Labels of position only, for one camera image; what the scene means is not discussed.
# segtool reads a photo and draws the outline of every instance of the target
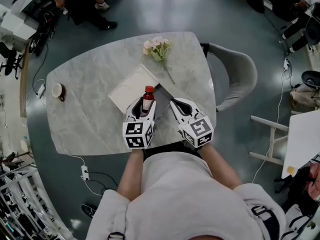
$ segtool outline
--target white tray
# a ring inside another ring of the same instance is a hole
[[[131,103],[144,95],[146,86],[156,87],[158,84],[157,78],[140,64],[108,96],[126,114]]]

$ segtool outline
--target power outlet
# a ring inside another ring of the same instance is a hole
[[[46,86],[44,84],[41,84],[36,97],[40,99],[41,96],[44,94],[45,90],[46,90]]]
[[[289,60],[287,58],[284,59],[283,68],[284,71],[287,71],[289,68]]]
[[[85,165],[82,165],[82,166],[81,166],[81,170],[82,170],[82,176],[81,176],[82,179],[83,179],[84,181],[89,181],[90,178],[89,178],[88,167],[85,166]]]

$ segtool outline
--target flower stem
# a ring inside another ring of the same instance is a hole
[[[170,75],[170,73],[169,73],[169,71],[168,71],[168,69],[167,69],[166,61],[165,61],[165,60],[163,60],[163,61],[161,62],[161,64],[162,64],[163,68],[165,69],[165,71],[168,73],[168,75],[169,75],[169,77],[170,77],[170,79],[171,79],[172,83],[175,85],[176,83],[175,83],[175,81],[172,79],[172,77],[171,77],[171,75]]]

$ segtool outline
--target gray floor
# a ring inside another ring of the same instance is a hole
[[[264,15],[254,11],[245,0],[107,0],[107,3],[111,8],[104,15],[118,22],[117,29],[100,31],[86,22],[75,26],[72,20],[61,17],[54,38],[48,42],[48,56],[36,79],[46,78],[57,66],[90,49],[149,33],[191,31],[200,42],[246,53],[256,65],[258,83],[245,100],[218,113],[213,142],[243,182],[251,182],[262,162],[249,157],[248,153],[254,151],[265,154],[270,132],[268,128],[251,122],[250,115],[276,121],[284,59],[279,36]],[[285,24],[270,11],[266,15],[278,29]],[[27,92],[31,89],[32,78],[44,55],[45,51],[40,58],[31,57]],[[212,75],[219,104],[226,96],[228,77],[219,61],[212,57],[208,60],[213,66]],[[290,55],[289,60],[293,66],[292,83],[296,84],[300,81],[301,73],[308,70],[305,51]],[[279,117],[279,122],[285,125],[288,125],[290,116],[289,91],[289,81],[285,81]],[[82,213],[80,205],[98,205],[100,197],[90,193],[80,179],[82,161],[56,152],[46,108],[41,101],[32,94],[26,105],[31,146],[42,181],[66,226],[74,232],[74,237],[83,240],[90,219]],[[84,160],[91,171],[106,172],[118,181],[127,158],[128,154],[125,153],[86,156]],[[279,204],[285,195],[274,194],[277,185],[273,180],[281,175],[281,170],[281,166],[266,162],[255,180]],[[91,178],[103,182],[107,187],[115,187],[106,176],[94,175]],[[94,191],[101,191],[95,182],[89,184]]]

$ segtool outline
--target coffee cup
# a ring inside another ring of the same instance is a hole
[[[56,83],[52,87],[52,96],[59,99],[60,101],[65,101],[66,89],[61,83]]]

